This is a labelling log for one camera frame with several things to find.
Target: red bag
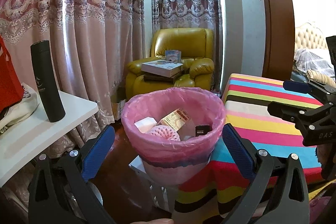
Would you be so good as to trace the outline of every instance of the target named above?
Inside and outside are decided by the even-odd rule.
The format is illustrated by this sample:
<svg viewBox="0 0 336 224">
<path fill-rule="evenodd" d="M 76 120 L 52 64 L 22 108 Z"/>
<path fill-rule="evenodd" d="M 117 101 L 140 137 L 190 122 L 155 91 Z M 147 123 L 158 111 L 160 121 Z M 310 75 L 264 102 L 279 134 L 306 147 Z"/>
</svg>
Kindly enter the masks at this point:
<svg viewBox="0 0 336 224">
<path fill-rule="evenodd" d="M 15 73 L 11 56 L 0 36 L 0 112 L 23 98 L 24 89 Z"/>
</svg>

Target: book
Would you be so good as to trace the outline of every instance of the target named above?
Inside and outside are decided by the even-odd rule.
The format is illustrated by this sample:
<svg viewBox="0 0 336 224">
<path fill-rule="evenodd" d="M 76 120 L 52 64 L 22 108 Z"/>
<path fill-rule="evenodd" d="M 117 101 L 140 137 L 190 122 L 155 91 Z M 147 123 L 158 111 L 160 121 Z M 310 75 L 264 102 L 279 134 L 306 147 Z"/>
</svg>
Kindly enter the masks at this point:
<svg viewBox="0 0 336 224">
<path fill-rule="evenodd" d="M 142 63 L 141 70 L 155 75 L 165 77 L 172 77 L 182 70 L 181 63 L 174 63 L 166 60 L 155 60 L 151 62 Z"/>
<path fill-rule="evenodd" d="M 172 83 L 174 84 L 176 82 L 176 80 L 178 80 L 181 76 L 183 75 L 183 72 L 179 72 L 175 75 L 173 75 L 172 77 L 165 77 L 165 76 L 161 76 L 161 75 L 154 75 L 154 74 L 147 74 L 143 76 L 143 80 L 145 82 L 147 81 L 160 81 L 160 82 L 168 82 L 168 83 Z"/>
<path fill-rule="evenodd" d="M 176 50 L 168 50 L 165 52 L 165 60 L 181 63 L 181 52 Z"/>
</svg>

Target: white tissue box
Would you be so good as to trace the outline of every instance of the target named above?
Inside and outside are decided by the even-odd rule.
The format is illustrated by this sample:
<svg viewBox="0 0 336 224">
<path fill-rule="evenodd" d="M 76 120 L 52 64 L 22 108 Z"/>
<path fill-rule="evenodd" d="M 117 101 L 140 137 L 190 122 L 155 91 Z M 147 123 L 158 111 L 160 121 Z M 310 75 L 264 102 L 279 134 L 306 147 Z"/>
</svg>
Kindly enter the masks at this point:
<svg viewBox="0 0 336 224">
<path fill-rule="evenodd" d="M 141 133 L 146 133 L 149 129 L 157 126 L 157 124 L 156 120 L 152 117 L 146 117 L 134 123 Z"/>
</svg>

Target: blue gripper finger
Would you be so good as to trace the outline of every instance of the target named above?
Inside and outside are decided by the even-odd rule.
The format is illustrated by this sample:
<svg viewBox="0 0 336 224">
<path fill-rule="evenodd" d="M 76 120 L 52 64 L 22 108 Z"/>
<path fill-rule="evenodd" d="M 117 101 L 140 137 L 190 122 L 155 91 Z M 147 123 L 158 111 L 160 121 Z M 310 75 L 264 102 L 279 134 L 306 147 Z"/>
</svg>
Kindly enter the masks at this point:
<svg viewBox="0 0 336 224">
<path fill-rule="evenodd" d="M 233 126 L 230 124 L 224 125 L 222 131 L 223 142 L 229 150 L 241 175 L 245 179 L 253 181 L 256 176 L 254 172 L 254 160 L 251 158 L 238 136 L 239 135 L 236 133 Z"/>
<path fill-rule="evenodd" d="M 307 83 L 303 82 L 294 82 L 294 81 L 284 81 L 283 88 L 285 90 L 299 92 L 299 93 L 309 93 L 311 91 L 311 87 Z"/>
<path fill-rule="evenodd" d="M 97 137 L 99 138 L 83 159 L 82 177 L 85 182 L 96 176 L 107 153 L 114 143 L 115 131 L 112 126 L 106 126 Z"/>
</svg>

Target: cardboard box on floor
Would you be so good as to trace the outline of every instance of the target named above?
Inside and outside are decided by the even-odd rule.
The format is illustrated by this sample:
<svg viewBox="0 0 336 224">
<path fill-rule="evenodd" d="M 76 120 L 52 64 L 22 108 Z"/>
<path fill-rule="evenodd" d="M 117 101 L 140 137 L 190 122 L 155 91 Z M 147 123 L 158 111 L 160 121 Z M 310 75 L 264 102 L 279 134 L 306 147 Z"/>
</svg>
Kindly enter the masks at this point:
<svg viewBox="0 0 336 224">
<path fill-rule="evenodd" d="M 117 91 L 111 96 L 112 112 L 114 120 L 120 120 L 121 112 L 124 109 L 126 103 L 126 91 L 125 88 L 118 88 Z"/>
</svg>

